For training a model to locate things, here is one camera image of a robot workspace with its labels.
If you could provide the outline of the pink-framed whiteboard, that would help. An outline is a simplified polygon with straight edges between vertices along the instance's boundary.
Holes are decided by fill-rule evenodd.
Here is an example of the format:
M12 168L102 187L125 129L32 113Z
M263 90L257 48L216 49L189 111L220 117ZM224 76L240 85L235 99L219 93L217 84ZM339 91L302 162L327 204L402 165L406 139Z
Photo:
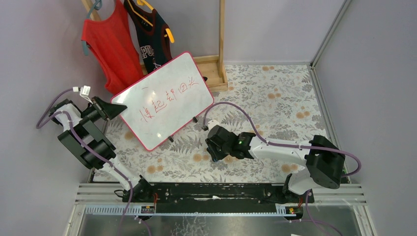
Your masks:
M152 151L214 103L192 55L184 52L113 96L120 116Z

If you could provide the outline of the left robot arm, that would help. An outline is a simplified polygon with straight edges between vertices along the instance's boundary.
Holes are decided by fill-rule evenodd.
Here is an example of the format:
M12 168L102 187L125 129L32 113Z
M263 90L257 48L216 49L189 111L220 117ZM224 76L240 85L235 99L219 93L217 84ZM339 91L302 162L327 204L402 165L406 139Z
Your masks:
M71 100L52 104L46 110L48 120L63 127L58 140L85 167L105 172L123 187L123 202L147 202L154 199L149 182L141 175L132 173L116 154L116 147L96 126L96 121L112 120L127 109L127 106L111 104L94 97L85 110L80 110Z

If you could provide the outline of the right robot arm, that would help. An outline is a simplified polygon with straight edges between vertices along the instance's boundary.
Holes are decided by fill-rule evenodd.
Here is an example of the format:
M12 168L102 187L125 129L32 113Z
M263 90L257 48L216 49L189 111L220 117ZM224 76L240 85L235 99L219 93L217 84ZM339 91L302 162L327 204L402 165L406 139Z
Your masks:
M214 162L227 156L237 159L277 159L302 166L303 170L288 174L277 192L283 203L298 200L309 189L338 189L343 177L345 155L327 138L315 135L310 141L261 139L254 133L235 134L220 125L207 127L207 152Z

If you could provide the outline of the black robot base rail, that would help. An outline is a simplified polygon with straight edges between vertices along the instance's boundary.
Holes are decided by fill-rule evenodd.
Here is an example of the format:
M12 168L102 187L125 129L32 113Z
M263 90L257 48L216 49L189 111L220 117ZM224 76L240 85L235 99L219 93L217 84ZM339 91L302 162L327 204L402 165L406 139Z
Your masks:
M314 202L311 193L272 183L138 183L132 197L128 190L115 194L125 203L150 203L156 213L272 213L276 205Z

